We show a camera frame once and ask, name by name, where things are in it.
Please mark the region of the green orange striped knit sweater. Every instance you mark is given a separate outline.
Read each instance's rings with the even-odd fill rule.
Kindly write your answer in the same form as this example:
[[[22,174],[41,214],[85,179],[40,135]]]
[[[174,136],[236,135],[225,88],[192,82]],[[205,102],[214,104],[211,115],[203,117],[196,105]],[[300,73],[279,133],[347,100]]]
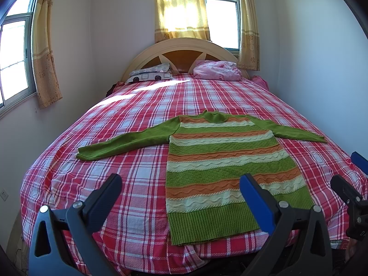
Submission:
[[[204,111],[179,115],[78,149],[96,161],[140,148],[168,145],[165,202],[173,245],[200,244],[259,228],[239,188],[242,175],[278,200],[313,205],[298,165],[280,138],[324,143],[313,132],[249,115]]]

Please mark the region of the red white plaid bed sheet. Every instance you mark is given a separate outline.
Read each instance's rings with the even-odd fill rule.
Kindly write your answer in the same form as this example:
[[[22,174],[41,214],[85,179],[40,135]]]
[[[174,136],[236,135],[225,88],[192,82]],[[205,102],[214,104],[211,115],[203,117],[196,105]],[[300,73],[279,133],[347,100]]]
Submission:
[[[245,174],[277,201],[319,206],[334,247],[348,243],[349,215],[332,177],[367,198],[349,155],[271,92],[177,77],[124,85],[38,157],[20,189],[24,240],[43,205],[85,201],[113,173],[121,193],[93,238],[122,275],[187,273],[261,249],[267,233],[239,190]]]

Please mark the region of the pink blanket beside bed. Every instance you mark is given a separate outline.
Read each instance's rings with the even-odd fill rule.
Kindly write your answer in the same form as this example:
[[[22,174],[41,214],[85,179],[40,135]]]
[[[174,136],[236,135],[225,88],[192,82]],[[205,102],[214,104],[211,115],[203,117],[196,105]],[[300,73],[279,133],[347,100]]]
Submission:
[[[251,81],[267,91],[270,90],[267,81],[259,75],[252,76]]]

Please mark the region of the yellow right centre curtain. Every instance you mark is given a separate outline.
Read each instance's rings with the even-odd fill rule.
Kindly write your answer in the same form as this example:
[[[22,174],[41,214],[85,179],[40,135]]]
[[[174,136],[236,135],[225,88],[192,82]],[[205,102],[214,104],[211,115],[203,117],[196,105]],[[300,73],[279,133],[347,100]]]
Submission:
[[[259,70],[259,32],[255,0],[239,0],[240,43],[238,65],[246,70]]]

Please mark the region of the yellow side window curtain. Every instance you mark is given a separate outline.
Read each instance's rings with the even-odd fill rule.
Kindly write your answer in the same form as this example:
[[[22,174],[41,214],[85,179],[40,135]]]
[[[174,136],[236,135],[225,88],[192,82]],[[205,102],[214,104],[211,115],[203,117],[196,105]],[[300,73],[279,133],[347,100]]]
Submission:
[[[51,12],[53,0],[37,0],[32,18],[32,70],[40,108],[62,98],[51,49]]]

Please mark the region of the pink crumpled pillow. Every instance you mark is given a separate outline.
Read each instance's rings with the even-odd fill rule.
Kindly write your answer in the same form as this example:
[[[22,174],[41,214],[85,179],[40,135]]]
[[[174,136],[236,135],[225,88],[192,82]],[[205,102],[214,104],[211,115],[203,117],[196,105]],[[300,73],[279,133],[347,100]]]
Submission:
[[[234,62],[199,60],[193,68],[193,77],[213,81],[240,81],[243,75]]]

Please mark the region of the cream wooden arched headboard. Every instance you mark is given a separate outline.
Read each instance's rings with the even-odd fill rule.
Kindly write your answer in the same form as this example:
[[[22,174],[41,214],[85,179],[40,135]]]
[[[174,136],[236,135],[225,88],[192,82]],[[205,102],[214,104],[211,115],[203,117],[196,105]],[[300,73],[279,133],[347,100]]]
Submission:
[[[195,38],[168,39],[153,44],[139,53],[123,73],[125,82],[134,70],[169,63],[173,74],[191,74],[198,60],[222,60],[236,63],[238,59],[213,42]]]

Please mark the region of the white bus print pillow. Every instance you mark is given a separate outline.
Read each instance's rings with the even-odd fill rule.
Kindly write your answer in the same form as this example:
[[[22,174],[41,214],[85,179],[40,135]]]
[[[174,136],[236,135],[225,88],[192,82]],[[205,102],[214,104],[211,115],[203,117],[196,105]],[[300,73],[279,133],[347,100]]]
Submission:
[[[172,80],[172,68],[169,63],[162,63],[146,69],[134,70],[126,83],[137,83],[146,81]]]

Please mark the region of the yellow left centre curtain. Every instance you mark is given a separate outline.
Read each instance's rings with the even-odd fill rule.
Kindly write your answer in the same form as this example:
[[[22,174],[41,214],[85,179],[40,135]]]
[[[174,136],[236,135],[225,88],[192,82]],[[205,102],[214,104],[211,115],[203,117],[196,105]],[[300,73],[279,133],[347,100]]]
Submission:
[[[210,40],[205,0],[155,0],[155,42]]]

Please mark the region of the white wall power socket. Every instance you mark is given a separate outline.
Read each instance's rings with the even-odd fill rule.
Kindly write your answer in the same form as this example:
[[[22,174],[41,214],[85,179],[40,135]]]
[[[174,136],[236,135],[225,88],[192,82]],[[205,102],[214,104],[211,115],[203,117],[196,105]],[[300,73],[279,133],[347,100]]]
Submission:
[[[5,191],[5,190],[1,190],[0,191],[0,197],[1,197],[1,199],[3,200],[3,201],[6,201],[7,200],[7,198],[8,198],[8,193]]]

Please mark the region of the side window with green frame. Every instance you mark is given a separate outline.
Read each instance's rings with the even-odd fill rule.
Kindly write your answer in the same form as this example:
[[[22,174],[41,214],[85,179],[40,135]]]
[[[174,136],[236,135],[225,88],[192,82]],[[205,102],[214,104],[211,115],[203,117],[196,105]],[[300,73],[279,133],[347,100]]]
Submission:
[[[1,24],[1,115],[36,92],[31,27],[36,0],[16,0]]]

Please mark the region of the centre window with green frame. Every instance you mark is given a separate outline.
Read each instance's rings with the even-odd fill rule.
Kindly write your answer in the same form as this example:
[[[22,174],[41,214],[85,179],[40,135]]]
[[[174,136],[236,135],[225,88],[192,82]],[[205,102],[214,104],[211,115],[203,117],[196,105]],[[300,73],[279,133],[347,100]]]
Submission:
[[[210,39],[237,55],[240,45],[239,0],[205,0]]]

